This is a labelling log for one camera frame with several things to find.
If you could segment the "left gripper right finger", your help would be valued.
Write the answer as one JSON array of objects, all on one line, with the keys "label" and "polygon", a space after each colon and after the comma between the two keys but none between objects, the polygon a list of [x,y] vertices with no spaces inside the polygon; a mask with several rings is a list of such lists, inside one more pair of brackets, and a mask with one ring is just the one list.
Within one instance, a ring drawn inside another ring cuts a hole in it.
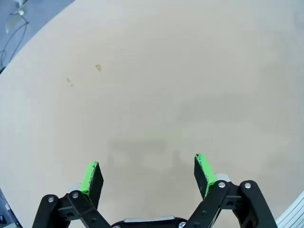
[{"label": "left gripper right finger", "polygon": [[189,228],[211,228],[222,210],[231,210],[241,228],[276,228],[277,224],[258,186],[253,180],[239,185],[220,180],[206,156],[194,157],[194,176],[202,202],[187,220]]}]

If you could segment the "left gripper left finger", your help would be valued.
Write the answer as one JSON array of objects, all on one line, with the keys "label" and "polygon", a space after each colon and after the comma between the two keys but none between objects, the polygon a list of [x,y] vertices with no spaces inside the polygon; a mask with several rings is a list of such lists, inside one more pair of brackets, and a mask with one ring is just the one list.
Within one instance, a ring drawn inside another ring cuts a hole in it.
[{"label": "left gripper left finger", "polygon": [[38,207],[34,228],[67,228],[71,221],[80,220],[86,228],[110,228],[111,225],[98,212],[103,186],[103,176],[98,162],[91,162],[78,190],[59,198],[45,195]]}]

